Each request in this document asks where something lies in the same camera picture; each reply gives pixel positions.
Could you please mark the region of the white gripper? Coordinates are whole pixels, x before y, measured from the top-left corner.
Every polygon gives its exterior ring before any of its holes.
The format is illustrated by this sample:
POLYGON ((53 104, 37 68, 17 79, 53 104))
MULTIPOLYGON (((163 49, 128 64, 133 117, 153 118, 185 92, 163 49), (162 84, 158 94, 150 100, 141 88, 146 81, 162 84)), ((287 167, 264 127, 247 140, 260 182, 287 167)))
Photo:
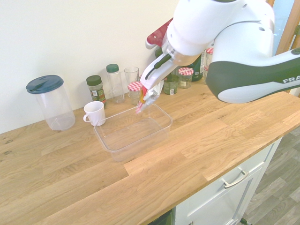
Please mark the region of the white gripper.
POLYGON ((153 91, 149 89, 157 85, 176 67, 177 65, 174 64, 170 54, 164 53, 146 67, 140 78, 142 85, 148 89, 145 95, 145 102, 149 102, 153 94, 153 91))

